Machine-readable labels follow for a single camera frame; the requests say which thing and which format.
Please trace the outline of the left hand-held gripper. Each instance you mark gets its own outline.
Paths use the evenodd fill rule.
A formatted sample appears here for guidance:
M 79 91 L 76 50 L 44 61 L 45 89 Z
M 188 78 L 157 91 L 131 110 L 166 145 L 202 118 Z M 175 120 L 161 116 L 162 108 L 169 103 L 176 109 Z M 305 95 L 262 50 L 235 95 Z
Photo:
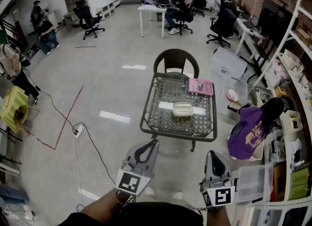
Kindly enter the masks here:
M 116 189 L 139 196 L 154 178 L 153 168 L 159 149 L 159 141 L 153 139 L 145 144 L 132 146 L 119 168 Z

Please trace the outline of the beige plastic lunch box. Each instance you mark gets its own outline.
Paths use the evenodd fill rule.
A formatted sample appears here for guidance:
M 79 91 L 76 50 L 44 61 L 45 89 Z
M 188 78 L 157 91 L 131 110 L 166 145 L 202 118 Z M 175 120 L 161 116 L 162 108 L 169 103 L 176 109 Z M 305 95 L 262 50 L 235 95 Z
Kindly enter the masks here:
M 188 102 L 177 102 L 173 104 L 173 118 L 191 117 L 194 114 L 193 106 Z

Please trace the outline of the person's left forearm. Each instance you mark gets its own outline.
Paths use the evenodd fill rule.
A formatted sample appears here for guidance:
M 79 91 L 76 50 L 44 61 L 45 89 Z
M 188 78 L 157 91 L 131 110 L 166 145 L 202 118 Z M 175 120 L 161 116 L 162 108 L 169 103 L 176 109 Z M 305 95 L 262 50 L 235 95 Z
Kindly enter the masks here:
M 130 195 L 114 188 L 97 201 L 86 206 L 81 213 L 106 224 L 121 210 Z

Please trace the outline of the person's right forearm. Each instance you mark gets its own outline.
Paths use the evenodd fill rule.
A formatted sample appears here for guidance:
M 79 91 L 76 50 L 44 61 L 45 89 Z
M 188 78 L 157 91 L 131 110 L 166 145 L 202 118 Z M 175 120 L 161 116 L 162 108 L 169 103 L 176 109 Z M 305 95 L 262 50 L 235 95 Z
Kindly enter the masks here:
M 209 208 L 206 226 L 231 226 L 225 207 Z

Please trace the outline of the clear plastic box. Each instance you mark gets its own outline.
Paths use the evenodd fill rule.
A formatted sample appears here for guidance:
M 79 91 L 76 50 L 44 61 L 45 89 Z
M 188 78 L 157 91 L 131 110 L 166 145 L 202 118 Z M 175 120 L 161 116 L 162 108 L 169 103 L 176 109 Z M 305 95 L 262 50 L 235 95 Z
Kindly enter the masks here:
M 240 167 L 232 172 L 236 185 L 234 201 L 251 202 L 262 199 L 268 202 L 273 190 L 273 164 Z

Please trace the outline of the white power strip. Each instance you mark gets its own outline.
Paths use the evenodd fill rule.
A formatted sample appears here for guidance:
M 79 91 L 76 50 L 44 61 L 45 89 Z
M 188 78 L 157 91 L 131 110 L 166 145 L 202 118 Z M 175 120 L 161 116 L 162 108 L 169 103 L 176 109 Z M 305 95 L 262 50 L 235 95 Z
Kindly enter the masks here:
M 86 133 L 86 127 L 84 123 L 80 122 L 73 127 L 74 138 L 80 140 Z

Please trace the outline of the pink plate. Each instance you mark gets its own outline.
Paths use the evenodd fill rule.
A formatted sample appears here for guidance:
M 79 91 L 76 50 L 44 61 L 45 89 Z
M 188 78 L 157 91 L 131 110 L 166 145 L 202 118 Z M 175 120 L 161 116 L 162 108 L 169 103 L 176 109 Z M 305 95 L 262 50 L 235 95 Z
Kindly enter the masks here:
M 228 89 L 226 91 L 226 97 L 232 102 L 237 102 L 239 100 L 238 94 L 234 89 Z

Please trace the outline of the white shelf rack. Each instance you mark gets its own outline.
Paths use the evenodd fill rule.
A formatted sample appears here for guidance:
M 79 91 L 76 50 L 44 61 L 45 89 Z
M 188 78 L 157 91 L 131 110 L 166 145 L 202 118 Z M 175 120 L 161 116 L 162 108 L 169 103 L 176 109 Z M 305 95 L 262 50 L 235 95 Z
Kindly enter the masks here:
M 285 62 L 282 59 L 281 50 L 282 50 L 284 44 L 289 40 L 295 40 L 300 45 L 300 47 L 304 50 L 304 52 L 309 56 L 310 60 L 312 60 L 312 50 L 299 38 L 299 36 L 296 34 L 296 32 L 294 32 L 292 30 L 293 24 L 294 24 L 294 22 L 297 19 L 299 14 L 303 14 L 306 17 L 308 17 L 310 20 L 312 20 L 312 14 L 310 14 L 308 11 L 306 11 L 301 6 L 301 0 L 297 0 L 296 5 L 295 5 L 295 9 L 294 9 L 293 14 L 292 14 L 290 24 L 289 24 L 288 28 L 286 29 L 286 32 L 285 32 L 278 48 L 277 48 L 276 52 L 274 53 L 274 55 L 272 56 L 272 59 L 270 60 L 270 62 L 266 66 L 264 72 L 256 80 L 254 86 L 256 84 L 258 84 L 258 82 L 260 82 L 263 78 L 265 78 L 265 73 L 267 73 L 268 70 L 272 67 L 273 61 L 276 58 L 279 58 L 282 61 L 282 63 Z M 291 80 L 295 86 L 295 89 L 299 95 L 300 102 L 301 102 L 301 105 L 303 106 L 303 111 L 304 111 L 305 117 L 307 119 L 309 134 L 310 134 L 310 138 L 312 141 L 312 109 L 310 108 L 310 106 L 308 104 L 308 99 L 304 93 L 304 90 L 301 88 L 300 82 L 298 82 L 296 80 L 296 77 L 293 75 L 292 70 L 290 70 L 289 68 L 286 68 L 286 70 L 288 71 L 290 78 L 291 78 Z M 290 200 L 289 199 L 289 196 L 291 193 L 290 192 L 290 184 L 291 184 L 291 172 L 292 172 L 292 168 L 291 168 L 292 156 L 294 155 L 294 153 L 291 152 L 291 150 L 292 150 L 292 143 L 295 141 L 294 137 L 296 136 L 296 133 L 295 132 L 288 132 L 286 127 L 285 127 L 286 117 L 288 114 L 290 114 L 290 112 L 283 113 L 280 117 L 280 120 L 282 123 L 282 130 L 284 133 L 284 142 L 285 142 L 285 150 L 286 150 L 286 164 L 287 164 L 284 200 L 281 202 L 266 201 L 265 196 L 266 195 L 270 196 L 271 193 L 268 191 L 269 186 L 267 184 L 265 184 L 263 199 L 256 202 L 254 205 L 260 206 L 263 209 L 282 210 L 281 218 L 280 218 L 280 221 L 278 224 L 279 226 L 282 226 L 282 222 L 283 222 L 285 215 L 288 211 L 290 211 L 291 209 L 295 209 L 295 208 L 306 207 L 307 211 L 306 211 L 306 214 L 305 214 L 303 222 L 302 222 L 302 225 L 305 226 L 308 224 L 309 220 L 312 218 L 312 191 L 310 192 L 309 196 L 307 196 L 305 198 L 296 199 L 296 200 Z

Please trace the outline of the pink book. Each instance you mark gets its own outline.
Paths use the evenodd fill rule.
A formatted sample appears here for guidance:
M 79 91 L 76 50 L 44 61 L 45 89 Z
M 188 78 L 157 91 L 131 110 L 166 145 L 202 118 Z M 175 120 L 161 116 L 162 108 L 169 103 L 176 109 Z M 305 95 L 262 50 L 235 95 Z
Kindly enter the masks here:
M 214 84 L 209 80 L 199 78 L 189 78 L 188 93 L 213 96 Z

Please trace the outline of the dark wicker chair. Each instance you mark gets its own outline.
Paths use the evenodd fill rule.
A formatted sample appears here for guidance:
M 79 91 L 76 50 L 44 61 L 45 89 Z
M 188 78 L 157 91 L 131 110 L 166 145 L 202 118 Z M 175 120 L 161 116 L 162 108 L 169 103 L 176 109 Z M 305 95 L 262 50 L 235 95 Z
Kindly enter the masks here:
M 196 59 L 187 51 L 182 49 L 167 49 L 161 52 L 154 61 L 153 71 L 157 73 L 158 66 L 161 61 L 164 61 L 164 71 L 167 73 L 168 69 L 176 68 L 181 70 L 184 74 L 185 62 L 189 61 L 194 70 L 194 78 L 199 76 L 199 65 Z

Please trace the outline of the white plastic basket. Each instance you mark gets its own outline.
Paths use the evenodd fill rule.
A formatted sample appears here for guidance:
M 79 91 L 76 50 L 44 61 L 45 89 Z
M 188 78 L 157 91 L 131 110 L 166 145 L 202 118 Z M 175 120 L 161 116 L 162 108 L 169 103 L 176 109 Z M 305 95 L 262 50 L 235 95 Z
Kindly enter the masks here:
M 280 84 L 282 76 L 283 73 L 276 70 L 272 65 L 265 72 L 265 78 L 273 88 Z

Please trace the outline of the pink bag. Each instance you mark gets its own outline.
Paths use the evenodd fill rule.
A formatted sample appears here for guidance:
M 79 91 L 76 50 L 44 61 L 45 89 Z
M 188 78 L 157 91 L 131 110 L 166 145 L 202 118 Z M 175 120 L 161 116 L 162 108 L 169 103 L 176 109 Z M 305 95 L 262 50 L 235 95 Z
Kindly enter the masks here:
M 273 67 L 274 72 L 280 79 L 284 79 L 284 80 L 290 79 L 290 75 L 288 71 L 286 70 L 285 66 L 280 60 L 274 59 L 272 63 L 272 67 Z

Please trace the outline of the white desk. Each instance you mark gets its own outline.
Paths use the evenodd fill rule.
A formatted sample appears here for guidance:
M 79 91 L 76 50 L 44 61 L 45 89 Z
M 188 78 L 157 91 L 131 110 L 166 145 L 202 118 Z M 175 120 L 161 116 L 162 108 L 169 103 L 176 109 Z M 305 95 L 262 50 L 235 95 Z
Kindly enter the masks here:
M 162 15 L 161 38 L 164 38 L 166 8 L 158 8 L 158 7 L 151 5 L 151 4 L 145 4 L 145 5 L 140 6 L 137 10 L 139 11 L 139 23 L 140 23 L 140 35 L 141 35 L 141 37 L 144 37 L 143 12 L 148 12 L 150 15 L 150 20 L 152 20 L 152 13 L 161 13 L 161 15 Z
M 258 45 L 260 45 L 265 39 L 257 30 L 247 28 L 246 25 L 244 24 L 244 20 L 241 18 L 237 18 L 234 24 L 238 28 L 239 32 L 238 38 L 240 39 L 237 49 L 235 51 L 236 56 L 238 55 L 247 36 L 259 39 Z

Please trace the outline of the white low cabinet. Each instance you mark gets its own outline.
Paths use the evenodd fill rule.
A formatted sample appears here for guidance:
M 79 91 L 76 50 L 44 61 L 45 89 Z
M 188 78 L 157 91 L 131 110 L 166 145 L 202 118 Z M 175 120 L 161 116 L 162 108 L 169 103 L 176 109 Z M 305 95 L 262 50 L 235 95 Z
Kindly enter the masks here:
M 96 8 L 96 15 L 102 17 L 101 20 L 107 20 L 116 12 L 113 1 L 108 1 Z

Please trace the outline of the black television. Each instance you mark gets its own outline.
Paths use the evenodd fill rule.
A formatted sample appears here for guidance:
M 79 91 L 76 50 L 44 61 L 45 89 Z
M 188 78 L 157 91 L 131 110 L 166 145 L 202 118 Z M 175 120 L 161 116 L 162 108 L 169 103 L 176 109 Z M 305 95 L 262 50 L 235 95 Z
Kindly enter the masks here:
M 293 14 L 271 0 L 263 0 L 258 26 L 278 46 L 291 22 Z

